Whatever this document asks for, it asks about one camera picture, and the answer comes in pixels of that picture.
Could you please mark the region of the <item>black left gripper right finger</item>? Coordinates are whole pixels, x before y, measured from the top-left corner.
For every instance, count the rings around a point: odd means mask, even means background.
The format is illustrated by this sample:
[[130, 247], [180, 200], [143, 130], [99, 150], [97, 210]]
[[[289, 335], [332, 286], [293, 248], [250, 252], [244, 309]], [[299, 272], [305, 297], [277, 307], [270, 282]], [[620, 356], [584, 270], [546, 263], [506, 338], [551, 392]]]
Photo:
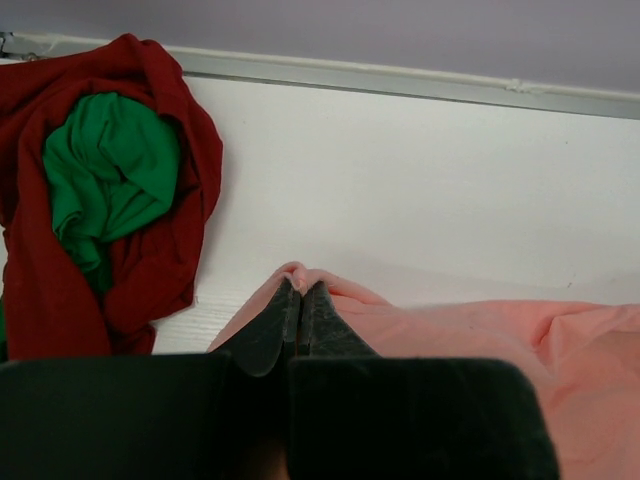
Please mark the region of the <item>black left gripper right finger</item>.
[[309, 357], [377, 357], [378, 354], [340, 316], [325, 282], [302, 297], [298, 355]]

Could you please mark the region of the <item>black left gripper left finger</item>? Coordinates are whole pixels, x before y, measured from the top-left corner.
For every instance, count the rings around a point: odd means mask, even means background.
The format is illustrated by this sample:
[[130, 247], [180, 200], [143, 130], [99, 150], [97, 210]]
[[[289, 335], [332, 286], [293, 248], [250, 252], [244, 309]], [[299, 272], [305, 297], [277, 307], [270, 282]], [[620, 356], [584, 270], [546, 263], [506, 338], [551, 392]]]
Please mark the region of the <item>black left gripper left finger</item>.
[[246, 375], [268, 375], [296, 353], [301, 294], [283, 280], [267, 305], [215, 352], [228, 354]]

